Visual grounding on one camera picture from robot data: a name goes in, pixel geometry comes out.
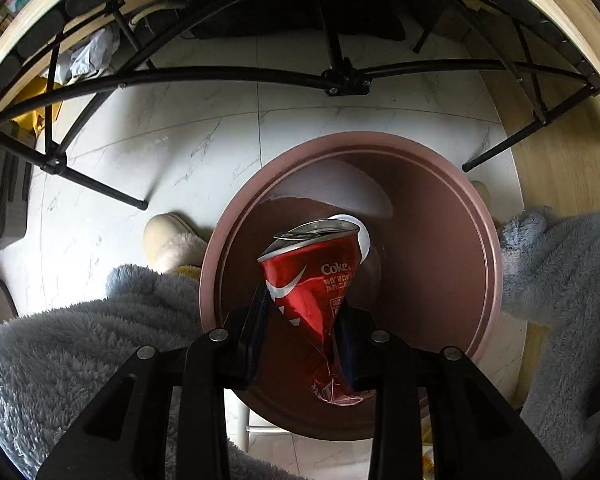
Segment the coke logo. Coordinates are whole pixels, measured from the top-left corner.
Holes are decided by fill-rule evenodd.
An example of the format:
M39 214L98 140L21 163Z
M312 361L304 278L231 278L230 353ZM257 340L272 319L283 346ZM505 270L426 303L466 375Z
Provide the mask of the coke logo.
M320 271L326 276L327 274L335 274L336 272L345 272L351 270L347 264L324 264L320 267Z

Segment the can lid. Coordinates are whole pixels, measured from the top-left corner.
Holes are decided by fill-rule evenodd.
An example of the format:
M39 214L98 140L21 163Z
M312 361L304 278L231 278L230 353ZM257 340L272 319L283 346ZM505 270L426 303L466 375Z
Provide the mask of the can lid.
M343 236L357 235L360 227L353 222L339 219L319 219L294 227L286 233L276 234L276 239L258 258L263 262L300 247L325 242Z

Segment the red soda can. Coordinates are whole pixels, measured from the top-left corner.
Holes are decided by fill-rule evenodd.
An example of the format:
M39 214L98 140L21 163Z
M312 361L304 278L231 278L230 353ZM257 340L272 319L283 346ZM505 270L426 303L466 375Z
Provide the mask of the red soda can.
M360 264L359 230L344 220L315 220L276 235L258 258L279 311L323 354Z

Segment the yellow fabric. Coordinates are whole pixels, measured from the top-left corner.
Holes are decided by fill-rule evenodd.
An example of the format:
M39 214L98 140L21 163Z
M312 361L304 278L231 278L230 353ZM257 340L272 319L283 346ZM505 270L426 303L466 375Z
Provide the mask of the yellow fabric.
M58 83L54 84L54 88L60 88L61 85ZM35 97L36 95L40 95L46 92L46 79L40 76L35 76L29 84L27 84L22 91L16 96L13 100L12 104L17 104L21 101L29 99L31 97ZM60 106L62 103L56 103L51 107L51 117L52 121L55 121L58 118L58 114L60 113ZM20 117L16 117L14 119L21 128L27 130L29 132L34 132L36 137L40 134L42 129L45 127L45 109L38 108L37 110L33 110L27 114L21 115Z
M181 267L176 267L170 272L171 274L180 274L181 276L187 276L188 278L191 278L193 280L200 280L200 272L202 272L202 269L200 269L200 267L184 265Z

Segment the black metal rod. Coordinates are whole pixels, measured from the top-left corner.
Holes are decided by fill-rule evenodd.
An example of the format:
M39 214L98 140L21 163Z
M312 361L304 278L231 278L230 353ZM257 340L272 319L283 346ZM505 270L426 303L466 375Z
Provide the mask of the black metal rod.
M112 187L109 187L106 184L98 182L97 180L93 180L90 176L86 176L85 174L72 170L71 168L64 168L64 171L58 173L58 176L70 180L71 182L75 182L80 186L84 186L88 189L97 191L98 193L102 193L103 195L106 195L110 198L119 200L120 202L123 202L125 204L137 207L142 211L145 211L147 207L149 207L148 202L146 200L138 200L137 198L133 198L132 196L122 193L117 189L113 189Z
M14 139L0 131L0 147L7 152L19 156L34 166L42 168L46 164L46 156L30 148L19 140Z
M317 88L320 90L340 88L339 83L321 76L299 72L288 72L287 70L276 70L272 68L250 68L241 66L158 68L156 70L141 70L139 72L118 73L115 75L99 77L97 79L91 79L58 88L49 93L37 95L0 112L0 124L49 104L81 97L83 95L109 91L115 88L126 88L127 86L153 83L203 80L277 83Z
M116 20L118 27L120 27L120 30L129 40L129 43L131 43L131 46L134 48L134 50L136 52L142 50L142 45L138 41L138 38L136 38L134 32L131 30L131 27L129 27L129 24L126 22L125 17L122 15L122 13L120 13L120 9L114 7L111 10L111 15L113 16L113 19ZM147 59L145 63L150 69L155 70L155 65L153 61Z
M578 72L570 72L568 70L534 63L524 63L519 61L515 61L514 63L520 72L547 73L569 77L582 82L587 81L587 78ZM431 59L372 66L363 68L362 72L365 72L371 78L379 78L419 74L423 72L454 72L462 70L505 70L505 67L502 62L497 59Z
M320 22L322 23L322 31L324 32L324 39L327 43L327 51L329 53L331 69L339 71L342 68L342 48L340 47L338 33L335 30L333 20L325 10L325 1L314 0L314 3L315 9L318 12L318 17L320 18Z
M513 20L513 26L516 28L516 33L518 34L518 39L520 40L520 45L522 46L522 51L525 53L525 59L528 63L533 63L533 57L531 56L531 50L529 49L529 45L526 42L525 33L520 27L520 23L518 20ZM538 81L538 75L532 73L531 74L531 83L534 86L534 93L536 94L536 101L542 108L542 111L546 111L546 105L544 104L544 99L542 99L542 90L540 89L540 82Z
M495 52L496 56L500 59L504 67L516 80L516 82L520 85L520 88L524 92L526 98L529 103L535 110L538 117L544 122L544 112L540 108L536 99L529 95L524 86L524 81L518 72L516 64L509 59L509 57L502 51L502 49L498 46L498 44L493 41L493 38L490 36L486 28L482 25L480 20L476 18L471 11L466 7L466 5L461 0L443 0L447 5L456 10L459 16L467 22L467 24L478 34L484 41L491 47L491 49Z
M17 75L11 80L11 82L2 89L2 91L0 92L0 101L2 101L4 96L7 95L7 93L9 91L11 91L13 86L18 81L20 81L20 79L22 79L27 74L27 72L29 70L31 70L36 65L36 63L38 63L41 59L43 59L43 57L45 57L49 52L52 52L53 49L55 49L57 46L60 46L60 44L66 38L70 37L72 34L75 34L81 28L86 27L91 22L94 22L99 17L104 16L106 13L107 13L107 11L103 9L103 10L100 10L99 12L96 12L92 16L85 18L80 23L77 23L72 28L70 28L68 31L63 32L62 34L58 34L51 43L49 43L48 45L41 48L36 54L34 54L32 57L30 57L29 60L18 71Z
M471 171L476 166L480 166L482 163L486 162L490 158L493 158L494 156L499 155L504 150L519 143L521 140L526 139L528 136L536 133L536 131L540 130L544 126L547 126L548 124L552 123L558 117L560 117L561 115L564 115L569 110L571 110L572 108L576 107L578 104L583 102L585 99L587 99L588 97L595 95L595 94L596 94L596 89L593 88L592 86L587 85L587 86L581 88L575 94L573 94L572 96L570 96L569 98L567 98L563 102L561 102L559 105L557 105L555 108L552 108L552 110L549 110L546 114L546 123L545 124L542 124L542 122L539 119L536 119L531 124L528 124L527 126L522 128L520 131L518 131L517 133L513 134L510 137L507 137L507 139L503 140L500 144L494 146L490 150L487 150L486 152L482 153L481 155L478 155L473 160L470 160L468 163L463 164L462 170L466 173L468 171Z
M60 141L60 146L56 148L56 155L62 155L66 153L66 150L69 149L69 145L74 142L75 137L78 136L80 131L84 128L84 125L93 117L94 113L98 111L109 96L113 94L113 90L109 90L107 92L100 92L93 96L91 101L87 103L87 105L82 109L80 115L74 121L74 124L71 125L69 131Z
M183 33L185 30L188 30L191 27L195 27L196 25L203 23L205 20L208 20L212 16L215 16L218 12L222 12L223 10L241 1L243 0L215 0L200 10L194 10L193 12L185 16L176 25L171 27L169 30L166 30L165 32L154 38L153 41L145 45L142 48L142 50L140 50L134 56L132 56L131 59L129 59L120 68L119 73L130 72L132 70L135 70L138 66L144 63L158 50L160 50L167 43L169 43L173 38L176 38L177 35ZM96 95L93 97L93 99L91 99L89 104L82 110L82 113L67 133L67 136L70 136L71 140L75 139L75 137L78 135L78 133L80 133L80 130L84 127L84 125L89 121L93 114L96 113L98 108L100 108L100 106L104 104L104 102L109 98L111 94L111 91L108 93L101 93L100 95Z
M56 46L51 51L51 62L49 62L49 71L46 74L46 91L51 92L54 89L54 83L56 82L56 66L58 65L58 54L60 52L60 46ZM51 155L52 146L54 142L54 131L52 126L53 121L53 105L45 106L45 153Z
M432 30L433 30L432 28L425 28L422 31L422 35L420 36L418 43L416 43L416 45L412 49L414 54L420 53L420 51L422 50L422 47L424 46L425 42L427 41L427 38L430 36Z

